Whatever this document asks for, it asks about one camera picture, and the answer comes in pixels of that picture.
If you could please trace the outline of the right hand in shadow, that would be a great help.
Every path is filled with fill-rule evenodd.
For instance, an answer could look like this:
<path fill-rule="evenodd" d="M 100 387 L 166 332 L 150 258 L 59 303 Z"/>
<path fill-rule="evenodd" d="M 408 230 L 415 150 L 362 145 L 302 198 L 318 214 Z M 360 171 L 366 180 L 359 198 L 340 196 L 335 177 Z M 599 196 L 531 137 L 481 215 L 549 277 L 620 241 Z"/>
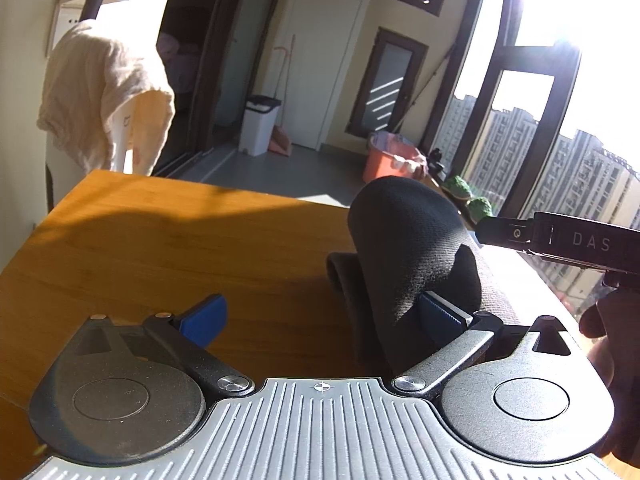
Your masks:
<path fill-rule="evenodd" d="M 582 314 L 579 330 L 596 343 L 588 359 L 614 401 L 605 454 L 639 466 L 639 294 L 617 289 Z"/>

